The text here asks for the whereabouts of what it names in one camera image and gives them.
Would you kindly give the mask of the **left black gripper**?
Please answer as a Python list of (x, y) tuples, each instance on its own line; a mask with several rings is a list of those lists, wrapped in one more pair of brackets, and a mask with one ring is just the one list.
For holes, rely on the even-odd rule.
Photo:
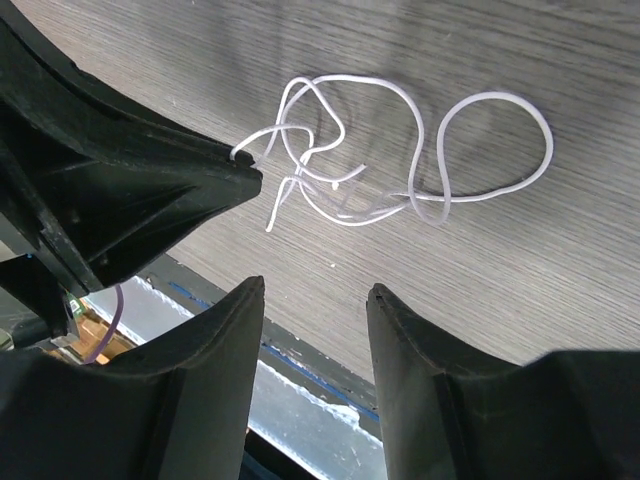
[(70, 297), (85, 292), (83, 264), (66, 232), (3, 209), (1, 240), (14, 253), (1, 262), (1, 312), (13, 321), (14, 347), (51, 350), (78, 340)]

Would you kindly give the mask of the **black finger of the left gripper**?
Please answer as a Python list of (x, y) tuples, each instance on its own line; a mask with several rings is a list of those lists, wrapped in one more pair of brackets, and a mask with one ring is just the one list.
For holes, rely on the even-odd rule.
[(82, 71), (2, 3), (1, 195), (66, 289), (129, 279), (261, 185), (249, 154)]

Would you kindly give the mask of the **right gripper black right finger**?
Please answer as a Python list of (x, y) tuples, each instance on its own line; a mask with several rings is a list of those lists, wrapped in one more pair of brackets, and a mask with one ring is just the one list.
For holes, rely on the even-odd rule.
[(390, 478), (638, 477), (637, 352), (556, 350), (518, 366), (383, 284), (366, 310)]

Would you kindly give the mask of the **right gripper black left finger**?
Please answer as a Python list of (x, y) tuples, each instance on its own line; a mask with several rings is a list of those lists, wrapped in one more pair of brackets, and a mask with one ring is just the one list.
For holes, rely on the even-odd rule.
[(263, 316), (254, 276), (104, 365), (3, 353), (2, 477), (237, 478)]

